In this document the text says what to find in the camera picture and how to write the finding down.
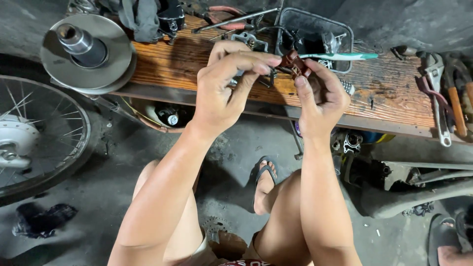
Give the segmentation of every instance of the black flip-flop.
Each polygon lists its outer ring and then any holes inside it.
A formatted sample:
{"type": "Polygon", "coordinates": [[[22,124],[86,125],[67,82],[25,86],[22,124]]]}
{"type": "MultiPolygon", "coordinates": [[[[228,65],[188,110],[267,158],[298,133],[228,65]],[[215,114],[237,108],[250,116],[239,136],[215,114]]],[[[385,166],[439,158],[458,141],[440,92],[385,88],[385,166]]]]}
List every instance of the black flip-flop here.
{"type": "MultiPolygon", "coordinates": [[[[261,157],[261,159],[254,165],[254,168],[252,170],[252,173],[254,173],[256,175],[256,181],[255,181],[255,186],[254,186],[254,195],[256,194],[256,186],[258,185],[258,180],[260,180],[261,174],[263,174],[264,171],[269,172],[269,174],[271,175],[272,181],[274,182],[274,185],[277,185],[276,175],[274,174],[271,166],[265,165],[265,166],[263,166],[263,168],[260,169],[260,164],[264,160],[267,161],[267,162],[271,162],[274,165],[274,170],[276,170],[276,173],[278,172],[278,164],[276,163],[276,161],[273,158],[271,158],[270,156],[261,157]]],[[[254,195],[253,195],[253,201],[251,203],[251,210],[253,210],[253,213],[255,213],[255,211],[254,211],[254,195]]]]}
{"type": "Polygon", "coordinates": [[[438,215],[432,218],[429,232],[429,265],[439,266],[437,249],[441,246],[454,246],[462,250],[455,229],[455,219],[446,215],[438,215]]]}

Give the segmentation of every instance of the wooden workbench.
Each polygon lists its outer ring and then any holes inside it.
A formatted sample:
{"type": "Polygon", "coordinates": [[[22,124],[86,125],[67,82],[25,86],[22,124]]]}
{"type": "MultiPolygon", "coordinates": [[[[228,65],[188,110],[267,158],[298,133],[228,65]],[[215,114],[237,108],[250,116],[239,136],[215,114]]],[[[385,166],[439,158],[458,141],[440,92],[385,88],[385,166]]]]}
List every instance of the wooden workbench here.
{"type": "MultiPolygon", "coordinates": [[[[207,65],[213,47],[213,43],[208,40],[221,31],[211,29],[192,34],[191,29],[207,23],[191,16],[186,17],[186,23],[187,29],[178,33],[174,46],[163,41],[157,44],[134,43],[138,53],[135,74],[131,83],[114,94],[195,104],[197,72],[207,65]]],[[[355,47],[357,52],[373,53],[375,49],[355,47]]],[[[390,52],[377,59],[354,61],[350,73],[338,75],[356,88],[339,125],[392,134],[436,137],[430,99],[418,90],[414,81],[414,76],[419,76],[418,67],[418,58],[400,61],[390,52]]],[[[300,115],[300,102],[293,80],[282,73],[279,73],[274,87],[267,88],[255,83],[247,105],[246,112],[252,114],[292,119],[300,115]],[[282,112],[274,111],[274,107],[280,108],[282,112]]]]}

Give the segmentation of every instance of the tire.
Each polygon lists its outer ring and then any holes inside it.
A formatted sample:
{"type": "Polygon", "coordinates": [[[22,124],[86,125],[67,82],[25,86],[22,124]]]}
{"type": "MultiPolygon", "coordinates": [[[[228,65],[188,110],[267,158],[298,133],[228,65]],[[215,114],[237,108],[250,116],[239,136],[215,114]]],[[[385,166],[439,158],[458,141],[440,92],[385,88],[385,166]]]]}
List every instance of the tire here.
{"type": "Polygon", "coordinates": [[[51,187],[59,184],[65,179],[71,177],[80,167],[82,167],[90,158],[102,132],[102,118],[95,111],[94,105],[87,103],[84,96],[79,93],[64,88],[57,87],[50,82],[50,77],[40,63],[33,62],[24,58],[6,55],[0,53],[0,75],[13,76],[40,82],[42,84],[54,87],[70,97],[86,111],[90,121],[90,137],[86,143],[82,154],[67,168],[57,175],[40,180],[36,184],[32,183],[23,190],[16,190],[14,193],[8,193],[6,189],[4,195],[0,195],[0,206],[15,203],[44,192],[51,187]]]}

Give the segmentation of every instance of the thigh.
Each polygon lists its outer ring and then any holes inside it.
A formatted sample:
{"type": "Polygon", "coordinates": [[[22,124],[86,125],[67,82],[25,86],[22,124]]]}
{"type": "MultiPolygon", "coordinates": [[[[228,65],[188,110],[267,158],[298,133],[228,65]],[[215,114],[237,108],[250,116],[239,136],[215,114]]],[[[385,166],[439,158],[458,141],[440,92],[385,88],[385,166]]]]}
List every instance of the thigh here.
{"type": "MultiPolygon", "coordinates": [[[[151,176],[158,163],[158,160],[154,160],[145,166],[136,182],[133,199],[151,176]]],[[[197,250],[202,241],[202,231],[197,218],[197,205],[192,190],[189,190],[189,197],[187,198],[187,204],[185,205],[181,220],[166,246],[164,265],[172,266],[185,261],[197,250]]]]}
{"type": "Polygon", "coordinates": [[[268,222],[254,238],[256,253],[276,266],[312,265],[300,221],[300,170],[270,193],[277,198],[268,222]]]}

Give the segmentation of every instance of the yellow wire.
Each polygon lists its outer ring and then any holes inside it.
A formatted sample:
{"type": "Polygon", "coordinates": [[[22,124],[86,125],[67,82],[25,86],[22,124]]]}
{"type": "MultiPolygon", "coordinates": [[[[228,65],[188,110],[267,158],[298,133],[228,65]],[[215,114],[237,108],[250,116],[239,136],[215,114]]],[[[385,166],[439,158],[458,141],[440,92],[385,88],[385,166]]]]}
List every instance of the yellow wire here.
{"type": "Polygon", "coordinates": [[[142,117],[144,117],[144,118],[150,120],[151,122],[156,123],[157,125],[164,127],[164,126],[161,125],[160,123],[158,123],[158,122],[154,121],[153,119],[147,117],[146,115],[144,115],[144,114],[138,112],[138,110],[136,110],[135,108],[133,108],[133,107],[125,100],[125,98],[123,98],[123,96],[120,96],[120,98],[122,98],[122,100],[126,103],[126,105],[128,105],[128,107],[129,107],[133,112],[136,112],[136,113],[138,113],[140,116],[142,116],[142,117]]]}

